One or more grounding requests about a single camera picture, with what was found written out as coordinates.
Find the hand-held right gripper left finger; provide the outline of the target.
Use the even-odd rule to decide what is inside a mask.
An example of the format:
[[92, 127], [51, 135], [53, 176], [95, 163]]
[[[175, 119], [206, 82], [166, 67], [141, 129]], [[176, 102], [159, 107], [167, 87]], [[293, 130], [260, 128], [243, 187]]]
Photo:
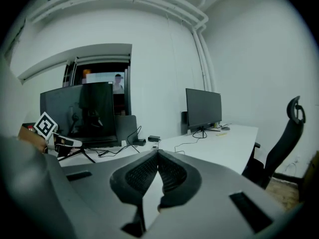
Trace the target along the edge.
[[110, 178], [110, 186], [121, 202], [137, 207], [133, 220], [122, 230], [135, 237], [146, 232], [143, 214], [143, 197], [158, 172], [156, 150], [116, 170]]

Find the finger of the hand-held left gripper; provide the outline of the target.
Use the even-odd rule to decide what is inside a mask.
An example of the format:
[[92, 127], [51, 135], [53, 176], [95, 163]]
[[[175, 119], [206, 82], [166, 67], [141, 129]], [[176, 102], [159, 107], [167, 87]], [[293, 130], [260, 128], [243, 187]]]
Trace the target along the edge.
[[57, 157], [60, 158], [60, 157], [68, 156], [72, 149], [73, 149], [72, 146], [57, 144], [56, 145], [56, 152], [58, 153]]
[[73, 138], [61, 136], [59, 134], [56, 135], [56, 144], [63, 145], [67, 147], [81, 147], [82, 142]]

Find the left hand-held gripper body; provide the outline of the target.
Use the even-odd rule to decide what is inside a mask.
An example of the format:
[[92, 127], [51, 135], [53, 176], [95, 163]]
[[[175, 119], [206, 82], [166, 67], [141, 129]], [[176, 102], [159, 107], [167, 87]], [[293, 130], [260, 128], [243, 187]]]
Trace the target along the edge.
[[37, 133], [44, 138], [47, 153], [59, 157], [58, 145], [62, 142], [61, 136], [57, 133], [57, 123], [46, 112], [43, 112], [35, 123], [34, 128]]

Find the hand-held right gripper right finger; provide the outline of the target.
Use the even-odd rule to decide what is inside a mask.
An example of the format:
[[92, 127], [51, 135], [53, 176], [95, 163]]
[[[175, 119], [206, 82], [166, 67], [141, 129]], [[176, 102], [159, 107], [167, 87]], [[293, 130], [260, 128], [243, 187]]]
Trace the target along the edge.
[[199, 171], [163, 150], [158, 151], [157, 161], [163, 182], [163, 196], [159, 206], [172, 208], [186, 204], [201, 187]]

